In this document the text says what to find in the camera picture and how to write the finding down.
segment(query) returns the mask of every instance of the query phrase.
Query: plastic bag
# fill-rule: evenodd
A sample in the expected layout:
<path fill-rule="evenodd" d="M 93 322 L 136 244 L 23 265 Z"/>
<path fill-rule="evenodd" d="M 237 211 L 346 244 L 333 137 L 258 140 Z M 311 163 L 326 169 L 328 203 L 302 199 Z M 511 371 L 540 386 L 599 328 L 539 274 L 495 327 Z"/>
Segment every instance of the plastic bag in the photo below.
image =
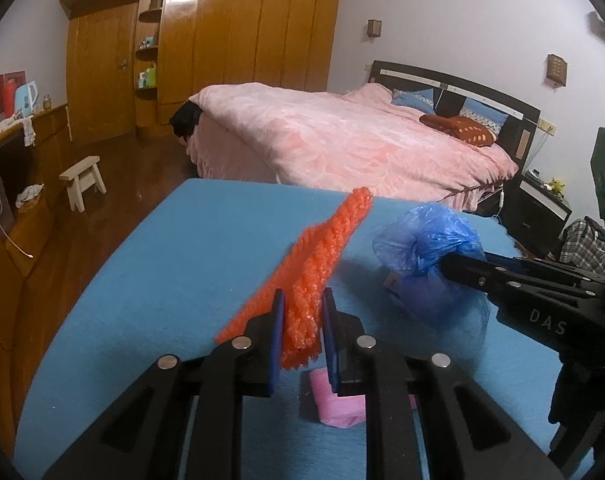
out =
<path fill-rule="evenodd" d="M 447 206 L 427 203 L 379 228 L 372 248 L 400 275 L 394 292 L 403 307 L 443 336 L 434 350 L 472 359 L 483 346 L 491 306 L 483 292 L 446 279 L 439 261 L 452 252 L 485 260 L 478 233 Z"/>

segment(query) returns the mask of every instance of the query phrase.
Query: pink cloth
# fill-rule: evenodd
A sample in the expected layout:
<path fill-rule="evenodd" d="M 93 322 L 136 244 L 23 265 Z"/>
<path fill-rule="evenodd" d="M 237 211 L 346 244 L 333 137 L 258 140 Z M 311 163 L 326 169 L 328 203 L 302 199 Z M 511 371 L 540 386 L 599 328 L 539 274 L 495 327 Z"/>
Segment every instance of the pink cloth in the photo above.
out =
<path fill-rule="evenodd" d="M 378 84 L 345 96 L 217 85 L 190 100 L 205 114 L 188 152 L 209 178 L 345 192 L 367 186 L 376 196 L 475 210 L 484 192 L 518 171 L 500 146 L 477 148 L 436 132 L 420 123 L 421 112 L 392 105 L 391 92 Z M 229 135 L 215 137 L 216 124 Z M 224 146 L 216 149 L 217 142 Z M 214 162 L 216 154 L 224 160 Z M 223 165 L 238 174 L 215 171 Z M 247 177 L 244 166 L 260 178 Z"/>
<path fill-rule="evenodd" d="M 318 417 L 323 424 L 334 428 L 351 428 L 367 420 L 365 396 L 339 397 L 331 391 L 327 368 L 316 368 L 310 374 L 313 399 Z M 416 409 L 414 396 L 409 396 L 412 409 Z"/>

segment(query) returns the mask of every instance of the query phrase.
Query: black nightstand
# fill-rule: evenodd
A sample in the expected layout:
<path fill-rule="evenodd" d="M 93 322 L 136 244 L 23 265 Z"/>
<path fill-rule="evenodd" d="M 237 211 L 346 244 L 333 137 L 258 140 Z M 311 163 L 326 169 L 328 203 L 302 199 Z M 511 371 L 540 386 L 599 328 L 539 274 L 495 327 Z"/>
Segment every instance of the black nightstand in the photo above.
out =
<path fill-rule="evenodd" d="M 571 208 L 564 198 L 523 174 L 505 192 L 500 220 L 525 249 L 546 258 L 563 232 L 569 215 Z"/>

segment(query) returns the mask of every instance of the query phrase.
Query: power outlet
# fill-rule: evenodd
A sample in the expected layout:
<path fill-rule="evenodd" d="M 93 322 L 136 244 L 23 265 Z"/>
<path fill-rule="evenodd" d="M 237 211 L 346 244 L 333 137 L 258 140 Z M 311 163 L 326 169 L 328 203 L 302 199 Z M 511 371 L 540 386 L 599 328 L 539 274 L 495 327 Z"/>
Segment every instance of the power outlet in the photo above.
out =
<path fill-rule="evenodd" d="M 556 134 L 556 126 L 551 124 L 549 121 L 545 121 L 544 119 L 540 119 L 538 121 L 538 127 L 552 137 Z"/>

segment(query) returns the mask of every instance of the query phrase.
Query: red thermos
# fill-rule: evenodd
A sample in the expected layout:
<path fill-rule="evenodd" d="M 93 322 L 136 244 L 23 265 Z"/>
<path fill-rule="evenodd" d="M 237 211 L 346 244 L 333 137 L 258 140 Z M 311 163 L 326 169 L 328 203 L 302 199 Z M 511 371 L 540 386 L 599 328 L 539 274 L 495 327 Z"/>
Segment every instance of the red thermos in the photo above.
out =
<path fill-rule="evenodd" d="M 15 79 L 10 79 L 5 83 L 5 87 L 2 91 L 2 102 L 5 105 L 4 113 L 6 119 L 14 114 L 16 90 L 18 90 L 18 85 Z"/>

